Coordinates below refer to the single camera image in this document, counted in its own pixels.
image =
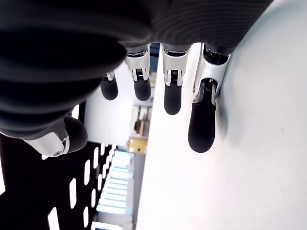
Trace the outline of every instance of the white surface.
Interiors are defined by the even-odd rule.
[[[91,161],[87,160],[84,164],[84,185],[87,185],[90,181],[90,168],[91,168]]]
[[[96,204],[96,189],[92,190],[92,200],[91,200],[91,206],[95,207]]]
[[[85,207],[83,211],[83,223],[84,223],[84,227],[86,228],[88,225],[88,207]]]
[[[59,230],[59,220],[56,207],[53,207],[51,212],[48,214],[48,223],[50,230]]]
[[[0,195],[5,192],[5,185],[4,179],[2,174],[2,167],[1,167],[1,158],[0,158]]]
[[[84,123],[89,141],[126,146],[132,103],[136,97],[132,77],[124,62],[115,70],[115,77],[117,98],[108,101],[99,87],[86,101]]]
[[[305,0],[280,1],[246,35],[204,154],[188,144],[200,46],[175,116],[163,108],[160,60],[137,230],[307,229],[306,12]]]
[[[94,150],[94,162],[93,162],[94,169],[97,168],[98,166],[98,154],[99,154],[99,148],[96,147]]]
[[[70,197],[71,209],[73,209],[77,203],[76,178],[73,178],[69,184],[69,197]]]

